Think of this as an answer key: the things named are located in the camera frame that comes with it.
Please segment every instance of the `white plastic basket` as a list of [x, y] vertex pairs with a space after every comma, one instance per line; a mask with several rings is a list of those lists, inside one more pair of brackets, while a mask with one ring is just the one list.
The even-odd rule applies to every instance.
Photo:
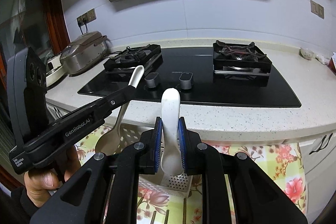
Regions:
[[[130, 124], [121, 124], [120, 126], [120, 145], [116, 153], [121, 152], [126, 146], [140, 140], [141, 133], [152, 128], [139, 127]], [[161, 142], [161, 154], [164, 150], [164, 142]], [[140, 175], [139, 186], [162, 192], [168, 195], [180, 196], [187, 198], [189, 195], [192, 176], [181, 174], [178, 176], [171, 176], [165, 174], [161, 166], [155, 175]]]

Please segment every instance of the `small bowl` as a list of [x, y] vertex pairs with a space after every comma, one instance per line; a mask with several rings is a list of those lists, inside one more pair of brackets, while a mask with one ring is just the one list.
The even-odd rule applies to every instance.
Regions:
[[304, 59], [307, 60], [312, 60], [312, 58], [314, 57], [314, 52], [307, 48], [300, 48], [300, 54]]

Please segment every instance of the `drawer handle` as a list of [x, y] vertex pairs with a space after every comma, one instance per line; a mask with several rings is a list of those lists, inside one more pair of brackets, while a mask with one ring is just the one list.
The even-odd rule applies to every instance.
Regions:
[[55, 110], [55, 113], [56, 113], [57, 118], [61, 118], [61, 117], [63, 116], [62, 113], [59, 111], [58, 108], [55, 108], [55, 107], [54, 107], [54, 110]]
[[310, 152], [309, 155], [311, 155], [311, 154], [313, 154], [313, 153], [315, 153], [315, 152], [319, 152], [319, 151], [325, 149], [325, 148], [328, 146], [329, 141], [330, 141], [330, 139], [331, 139], [332, 136], [333, 136], [333, 133], [330, 134], [330, 136], [329, 136], [329, 138], [328, 138], [328, 142], [327, 142], [327, 144], [326, 144], [324, 147], [322, 147], [322, 144], [323, 144], [324, 140], [326, 139], [327, 135], [324, 136], [323, 139], [322, 139], [322, 142], [321, 142], [320, 147], [319, 147], [316, 151], [312, 151], [312, 152]]

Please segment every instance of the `white cabinet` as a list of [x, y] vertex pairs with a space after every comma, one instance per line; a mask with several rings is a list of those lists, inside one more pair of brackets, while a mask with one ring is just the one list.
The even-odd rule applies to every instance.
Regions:
[[300, 143], [304, 172], [313, 170], [336, 146], [336, 131], [326, 132], [309, 145]]
[[307, 212], [311, 224], [328, 204], [336, 190], [336, 147], [308, 174]]
[[312, 223], [336, 190], [336, 131], [299, 144], [307, 184], [306, 217]]

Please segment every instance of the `white ceramic spoon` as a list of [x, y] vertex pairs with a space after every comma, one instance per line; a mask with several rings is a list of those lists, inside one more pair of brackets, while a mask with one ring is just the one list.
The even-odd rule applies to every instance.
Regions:
[[161, 99], [161, 118], [165, 148], [161, 156], [162, 170], [171, 176], [183, 173], [181, 152], [177, 143], [180, 117], [180, 95], [176, 89], [167, 89]]
[[[137, 66], [134, 69], [134, 72], [131, 76], [131, 79], [128, 85], [132, 85], [133, 87], [136, 88], [144, 72], [145, 72], [145, 69], [143, 66]], [[105, 133], [99, 138], [98, 142], [96, 143], [96, 147], [95, 147], [96, 153], [103, 152], [107, 156], [109, 156], [109, 155], [112, 155], [116, 151], [120, 143], [120, 124], [124, 118], [128, 105], [129, 103], [126, 103], [121, 106], [114, 127], [109, 132]]]

